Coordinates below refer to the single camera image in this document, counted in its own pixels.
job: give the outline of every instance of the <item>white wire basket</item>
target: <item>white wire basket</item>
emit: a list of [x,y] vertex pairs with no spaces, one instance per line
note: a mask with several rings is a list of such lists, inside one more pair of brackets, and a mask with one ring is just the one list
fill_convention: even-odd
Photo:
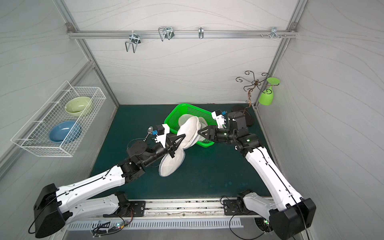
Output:
[[[65,111],[65,105],[81,96],[89,97],[91,101],[80,116],[69,115]],[[73,87],[65,82],[11,141],[39,157],[72,157],[105,99],[98,87]],[[52,142],[49,137],[51,130],[66,121],[75,123],[62,142]]]

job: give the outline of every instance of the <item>metal wall hook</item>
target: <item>metal wall hook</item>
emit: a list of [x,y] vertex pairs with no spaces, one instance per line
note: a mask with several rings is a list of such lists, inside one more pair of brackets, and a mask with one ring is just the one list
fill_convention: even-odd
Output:
[[159,35],[160,35],[161,41],[164,41],[166,36],[167,36],[168,40],[170,40],[173,36],[175,36],[175,34],[173,33],[173,28],[171,28],[170,26],[168,26],[168,27],[165,27],[165,26],[159,27],[158,31],[159,31]]
[[278,35],[276,33],[277,31],[277,28],[274,26],[271,30],[271,34],[268,34],[268,36],[272,39],[272,38],[281,38],[281,35]]
[[204,38],[204,28],[199,27],[199,39],[203,39],[203,38]]
[[125,42],[125,49],[126,49],[127,52],[128,52],[129,46],[132,45],[133,53],[135,53],[135,52],[136,52],[136,49],[137,49],[137,45],[138,45],[139,43],[141,43],[139,35],[136,35],[136,34],[132,33],[132,34],[129,36],[129,41],[126,41],[126,42]]

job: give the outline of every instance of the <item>dark green table surface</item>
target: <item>dark green table surface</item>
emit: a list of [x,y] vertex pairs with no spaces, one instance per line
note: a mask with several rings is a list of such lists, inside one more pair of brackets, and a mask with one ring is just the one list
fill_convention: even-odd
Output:
[[[230,112],[235,104],[196,104],[210,112],[217,109]],[[91,176],[99,174],[127,157],[130,140],[147,135],[149,126],[160,125],[176,105],[121,105],[106,136]],[[253,110],[249,112],[255,124],[249,132],[255,133],[266,146],[264,135]],[[185,151],[181,166],[170,176],[160,177],[157,166],[161,159],[145,168],[139,179],[95,197],[104,197],[124,191],[129,199],[172,199],[198,197],[235,197],[252,189],[261,196],[270,196],[254,168],[233,146],[218,144],[203,148],[194,145]]]

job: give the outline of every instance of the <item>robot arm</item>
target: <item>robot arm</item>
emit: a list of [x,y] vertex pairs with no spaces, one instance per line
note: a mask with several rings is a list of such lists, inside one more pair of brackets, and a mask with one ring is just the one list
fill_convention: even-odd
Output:
[[115,212],[118,212],[119,216],[124,216],[127,213],[123,204],[127,201],[126,197],[120,196],[119,199],[119,195],[117,197],[111,195],[101,199],[89,198],[136,180],[145,173],[144,167],[167,153],[173,157],[185,137],[185,134],[179,136],[170,134],[169,126],[166,124],[157,126],[156,130],[149,128],[149,134],[157,136],[156,145],[150,148],[145,140],[136,141],[127,149],[129,157],[109,170],[71,185],[59,188],[54,184],[45,186],[33,207],[35,236],[37,238],[49,236],[59,231],[66,223],[84,217]]
[[228,114],[226,122],[229,127],[225,127],[225,123],[222,125],[223,114],[226,112],[220,110],[212,113],[220,127],[210,125],[198,133],[213,142],[235,145],[235,149],[257,171],[274,200],[272,202],[248,190],[239,195],[239,208],[246,208],[268,219],[270,226],[283,240],[306,230],[311,226],[316,210],[313,201],[304,199],[285,179],[257,136],[248,132],[242,112]]
[[[238,198],[239,207],[269,219],[276,234],[284,240],[309,227],[316,210],[313,201],[304,199],[281,174],[267,150],[261,146],[258,137],[248,132],[243,113],[229,113],[228,119],[224,118],[225,114],[225,111],[220,110],[213,112],[212,117],[218,125],[207,126],[198,133],[213,142],[235,145],[235,149],[258,172],[274,199],[272,202],[247,191]],[[167,153],[174,157],[185,134],[176,136],[169,134],[169,130],[166,124],[158,125],[155,130],[150,127],[148,134],[157,135],[155,146],[150,148],[145,140],[136,141],[127,149],[127,159],[96,176],[59,188],[54,184],[44,187],[33,208],[35,236],[49,236],[59,231],[66,223],[82,218],[105,214],[126,216],[129,203],[124,194],[99,199],[89,198],[136,180],[145,173],[144,167]]]

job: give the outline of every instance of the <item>wire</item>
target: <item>wire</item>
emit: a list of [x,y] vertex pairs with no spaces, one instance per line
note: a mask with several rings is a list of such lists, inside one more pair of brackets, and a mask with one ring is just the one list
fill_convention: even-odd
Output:
[[[105,176],[108,175],[108,173],[112,170],[112,168],[113,168],[113,167],[111,167],[111,168],[108,170],[108,172],[107,172],[107,174],[105,174]],[[75,188],[69,190],[69,192],[70,192],[70,191],[73,191],[73,190],[75,190],[75,189],[78,189],[79,187],[83,187],[83,186],[85,186],[85,185],[87,185],[87,184],[93,183],[93,182],[95,182],[95,181],[97,181],[97,180],[100,180],[100,179],[102,179],[102,178],[103,178],[103,177],[100,177],[100,178],[98,178],[98,179],[96,179],[96,180],[93,180],[93,181],[88,182],[88,183],[86,183],[86,184],[83,184],[83,185],[81,185],[81,186],[75,187]],[[29,226],[29,228],[28,228],[28,233],[29,233],[29,234],[34,234],[34,233],[36,233],[36,229],[35,229],[34,232],[31,232],[31,227],[32,227],[33,224],[36,222],[36,219],[40,216],[40,214],[43,212],[43,210],[44,210],[48,205],[50,205],[51,202],[53,202],[53,200],[57,199],[58,197],[60,197],[60,196],[63,195],[63,194],[66,194],[66,192],[63,192],[62,194],[59,194],[58,196],[54,197],[52,200],[49,201],[49,203],[47,203],[47,204],[43,207],[43,209],[40,211],[40,213],[36,216],[36,218],[33,220],[33,222],[31,223],[31,225]]]
[[227,196],[222,196],[221,198],[220,198],[220,203],[221,203],[221,200],[223,199],[223,198],[226,198],[226,199],[228,199],[228,200],[230,200]]
[[63,194],[65,194],[65,192],[63,192],[62,194],[59,194],[57,197],[54,197],[52,200],[49,201],[49,203],[48,203],[47,205],[45,205],[45,206],[43,207],[43,209],[41,210],[41,212],[37,215],[37,217],[33,220],[32,224],[29,226],[29,228],[28,228],[28,233],[29,233],[29,234],[34,234],[34,233],[36,233],[36,230],[35,230],[34,232],[31,232],[31,227],[32,227],[33,224],[35,223],[36,219],[37,219],[37,218],[40,216],[40,214],[43,212],[43,210],[44,210],[48,205],[50,205],[51,202],[53,202],[53,200],[55,200],[56,198],[60,197],[60,196],[63,195]]
[[145,138],[142,138],[142,137],[141,137],[141,138],[135,138],[135,139],[130,140],[129,143],[127,144],[127,149],[129,148],[128,146],[129,146],[129,144],[130,144],[132,141],[134,141],[134,140],[139,140],[139,139],[145,139]]
[[105,235],[111,235],[111,234],[115,234],[115,233],[118,233],[119,231],[121,231],[125,226],[129,225],[132,221],[133,221],[133,215],[134,215],[134,209],[131,208],[131,220],[129,221],[129,223],[125,224],[125,221],[122,217],[120,217],[119,215],[116,215],[114,214],[115,216],[121,218],[121,220],[123,221],[123,226],[116,232],[112,232],[112,233],[106,233],[106,234],[101,234],[99,236],[105,236]]
[[234,217],[234,216],[236,216],[236,215],[238,215],[238,214],[235,214],[235,215],[233,215],[232,217],[231,217],[231,220],[229,220],[229,230],[231,230],[231,232],[236,236],[236,237],[238,237],[238,238],[240,238],[240,239],[243,239],[243,240],[254,240],[254,239],[257,239],[257,238],[259,238],[259,237],[261,237],[265,232],[263,232],[262,234],[260,234],[260,235],[258,235],[257,237],[255,237],[255,238],[242,238],[242,237],[239,237],[237,234],[235,234],[233,231],[232,231],[232,229],[231,229],[231,221],[232,221],[232,218]]
[[306,226],[306,224],[305,224],[304,215],[303,215],[303,213],[302,213],[302,211],[301,211],[299,205],[297,204],[297,202],[296,202],[296,200],[294,199],[293,196],[292,196],[292,199],[295,201],[296,206],[297,206],[297,208],[298,208],[299,211],[300,211],[301,220],[303,221],[303,224],[304,224],[304,227],[305,227],[305,233],[307,234],[307,238],[308,238],[308,240],[310,240],[310,235],[308,234],[308,229],[307,229],[307,226]]
[[[268,161],[265,159],[265,156],[264,156],[263,152],[262,152],[260,149],[258,149],[258,148],[256,148],[256,149],[259,150],[259,151],[262,153],[264,160],[268,163]],[[300,211],[301,220],[303,221],[303,224],[304,224],[305,233],[307,234],[307,238],[308,238],[308,240],[310,240],[310,235],[309,235],[309,233],[308,233],[308,229],[307,229],[307,226],[306,226],[306,224],[305,224],[304,215],[303,215],[303,213],[302,213],[302,211],[301,211],[299,205],[297,204],[297,202],[296,202],[295,198],[293,197],[292,193],[289,191],[289,189],[287,188],[287,186],[286,186],[286,185],[284,184],[284,182],[281,180],[281,178],[279,177],[279,175],[277,175],[277,172],[276,172],[270,165],[269,165],[269,167],[274,171],[274,173],[276,174],[276,176],[279,178],[280,182],[284,185],[285,189],[286,189],[286,190],[288,191],[288,193],[291,195],[293,201],[296,203],[296,206],[297,206],[297,208],[298,208],[299,211]]]
[[98,226],[98,227],[95,227],[95,228],[92,230],[93,235],[95,235],[95,232],[96,232],[96,231],[99,231],[101,227],[103,227],[103,226],[105,226],[105,225],[107,225],[107,224],[109,224],[109,223],[111,223],[111,221],[106,222],[106,223],[103,223],[103,224],[101,224],[101,225]]

